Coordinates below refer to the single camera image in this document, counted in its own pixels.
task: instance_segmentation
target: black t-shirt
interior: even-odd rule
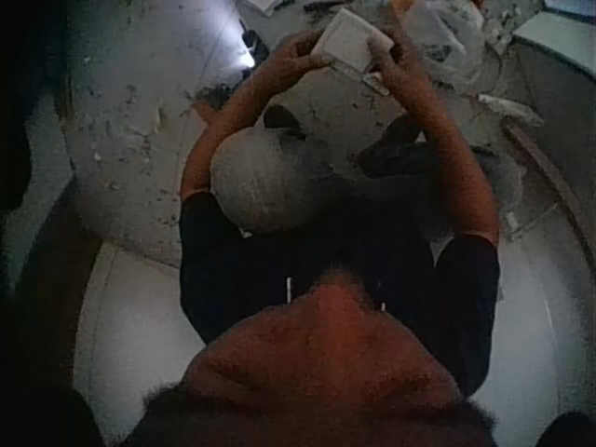
[[[499,264],[482,237],[455,237],[435,264],[400,210],[349,201],[299,229],[244,238],[207,193],[184,201],[180,232],[182,306],[206,343],[341,266],[362,278],[375,304],[418,337],[465,395],[488,373]]]

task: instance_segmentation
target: plastic bag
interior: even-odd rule
[[[483,17],[469,0],[417,0],[402,27],[430,76],[465,91],[480,73]]]

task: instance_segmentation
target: light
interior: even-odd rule
[[[240,55],[240,63],[242,63],[242,65],[246,65],[249,68],[254,67],[254,58],[249,51],[245,51]]]

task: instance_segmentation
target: tile floor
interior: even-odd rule
[[[491,370],[474,399],[498,418],[498,445],[530,447],[559,412],[596,415],[594,286],[559,209],[503,241],[500,260]],[[74,386],[107,440],[134,427],[142,398],[178,381],[204,346],[178,300],[177,270],[103,245],[79,321]]]
[[[186,156],[204,128],[189,112],[190,98],[243,68],[240,14],[274,47],[283,35],[310,26],[295,12],[303,2],[267,19],[239,0],[69,1],[73,112],[63,128],[80,186],[78,208],[89,228],[178,266],[177,190]],[[498,15],[510,2],[490,3]],[[487,86],[528,102],[513,51],[505,62],[499,81],[486,64]],[[478,104],[442,94],[460,126],[484,132],[475,119],[485,113]],[[276,102],[333,142],[332,163],[348,174],[345,155],[375,141],[399,112],[392,100],[332,71],[309,76]]]
[[[74,113],[64,131],[85,222],[117,244],[104,244],[88,285],[74,386],[107,440],[126,434],[142,412],[142,397],[180,379],[203,347],[179,307],[177,271],[164,264],[180,259],[176,191],[186,155],[204,128],[188,113],[189,97],[241,68],[245,48],[236,3],[71,1]],[[273,27],[265,37],[275,43],[289,29]],[[529,102],[519,74],[512,49],[500,79],[487,85]],[[333,73],[318,74],[278,98],[307,129],[343,147],[338,169],[345,152],[376,138],[382,131],[377,122],[388,123],[396,113],[391,101],[358,87]],[[352,98],[343,94],[347,89]],[[469,99],[443,94],[471,140],[505,144],[494,116]],[[558,412],[596,413],[589,270],[562,213],[550,198],[537,198],[541,191],[532,175],[525,183],[515,211],[528,231],[501,247],[503,300],[493,363],[476,396],[500,420],[499,445],[515,447],[534,445]]]

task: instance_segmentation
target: forearm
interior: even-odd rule
[[[486,237],[496,245],[499,225],[491,185],[429,83],[419,98],[409,108],[437,147],[442,190],[455,231]]]
[[[209,191],[210,165],[217,148],[230,135],[254,126],[271,97],[258,74],[254,74],[230,98],[186,160],[180,188],[182,201],[193,193]]]

